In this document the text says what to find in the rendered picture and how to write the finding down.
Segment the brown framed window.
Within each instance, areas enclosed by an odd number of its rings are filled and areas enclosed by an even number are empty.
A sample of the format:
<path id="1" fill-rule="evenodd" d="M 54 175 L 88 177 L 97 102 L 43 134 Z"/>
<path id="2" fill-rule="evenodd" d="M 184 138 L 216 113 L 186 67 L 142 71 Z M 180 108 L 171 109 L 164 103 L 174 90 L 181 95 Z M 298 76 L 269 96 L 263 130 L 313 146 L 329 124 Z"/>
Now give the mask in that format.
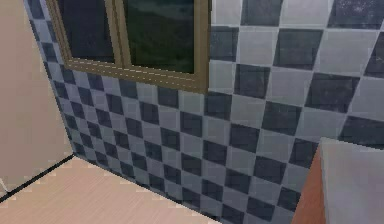
<path id="1" fill-rule="evenodd" d="M 64 66 L 204 94 L 211 0 L 46 0 Z"/>

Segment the orange cabinet with grey top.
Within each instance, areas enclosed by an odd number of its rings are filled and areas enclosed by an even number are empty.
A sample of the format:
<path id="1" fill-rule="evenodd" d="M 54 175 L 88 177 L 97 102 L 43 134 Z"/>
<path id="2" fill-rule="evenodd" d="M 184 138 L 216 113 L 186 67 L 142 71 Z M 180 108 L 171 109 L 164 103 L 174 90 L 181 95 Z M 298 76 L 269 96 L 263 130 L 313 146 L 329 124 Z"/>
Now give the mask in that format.
<path id="1" fill-rule="evenodd" d="M 384 150 L 323 137 L 291 224 L 384 224 Z"/>

